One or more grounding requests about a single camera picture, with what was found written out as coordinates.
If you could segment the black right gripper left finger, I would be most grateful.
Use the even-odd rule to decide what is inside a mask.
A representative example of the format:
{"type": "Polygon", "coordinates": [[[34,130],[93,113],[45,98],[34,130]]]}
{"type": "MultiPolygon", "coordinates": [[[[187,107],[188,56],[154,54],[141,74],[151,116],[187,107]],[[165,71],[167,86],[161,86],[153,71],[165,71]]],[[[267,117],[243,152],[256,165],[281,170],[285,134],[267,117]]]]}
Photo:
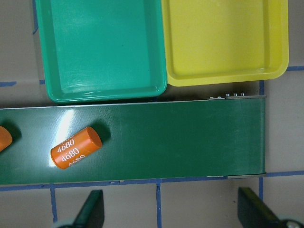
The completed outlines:
{"type": "Polygon", "coordinates": [[[104,197],[102,190],[90,192],[80,212],[76,216],[73,228],[102,228],[105,219],[104,197]]]}

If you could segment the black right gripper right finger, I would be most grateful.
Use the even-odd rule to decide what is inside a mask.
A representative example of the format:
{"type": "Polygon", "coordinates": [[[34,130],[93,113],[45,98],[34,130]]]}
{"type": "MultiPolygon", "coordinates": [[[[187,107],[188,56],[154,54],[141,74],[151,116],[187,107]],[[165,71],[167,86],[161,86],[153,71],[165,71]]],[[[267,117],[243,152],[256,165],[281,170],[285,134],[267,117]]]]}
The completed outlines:
{"type": "Polygon", "coordinates": [[[303,223],[279,219],[248,187],[238,188],[237,217],[244,228],[302,228],[303,223]]]}

